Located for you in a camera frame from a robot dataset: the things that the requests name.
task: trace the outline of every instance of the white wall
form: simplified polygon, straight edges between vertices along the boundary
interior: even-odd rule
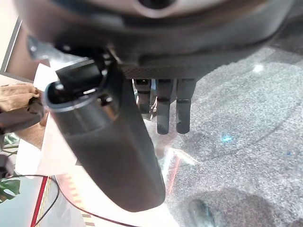
[[[13,0],[0,0],[0,67],[8,48],[18,15]],[[0,75],[0,86],[16,83],[18,80]]]

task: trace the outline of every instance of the green plant leaf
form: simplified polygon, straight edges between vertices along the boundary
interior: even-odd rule
[[[14,193],[14,195],[6,193],[4,190],[9,190]],[[5,200],[11,200],[20,194],[20,180],[5,180],[0,181],[0,203]]]

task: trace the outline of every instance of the black mechanical part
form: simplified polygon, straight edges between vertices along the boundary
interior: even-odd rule
[[[152,140],[136,106],[131,80],[126,80],[114,63],[107,70],[95,92],[65,102],[61,102],[56,84],[50,84],[45,103],[72,151],[101,190],[125,210],[151,209],[165,199]]]
[[[151,79],[135,79],[134,85],[138,92],[139,102],[138,106],[142,114],[150,112],[151,105]]]
[[[108,47],[127,78],[182,79],[200,78],[203,67],[213,70],[267,44],[294,0],[230,0],[185,17],[162,19],[121,15],[85,1],[15,2],[29,32],[60,50]],[[157,75],[157,70],[166,73]]]
[[[164,9],[174,2],[176,0],[138,0],[143,6],[149,8],[149,9]]]
[[[161,135],[169,132],[169,110],[174,81],[157,79],[157,132]]]
[[[191,98],[195,88],[195,79],[177,80],[176,129],[178,133],[186,134],[189,132]]]
[[[13,176],[14,166],[6,155],[0,155],[0,180]]]

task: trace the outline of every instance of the gray carpet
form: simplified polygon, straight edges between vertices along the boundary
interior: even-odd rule
[[[167,188],[178,170],[166,203],[181,227],[196,198],[218,227],[303,227],[302,99],[303,57],[264,48],[197,83],[190,133],[176,133],[175,103],[169,135],[146,123],[162,168],[169,159]]]

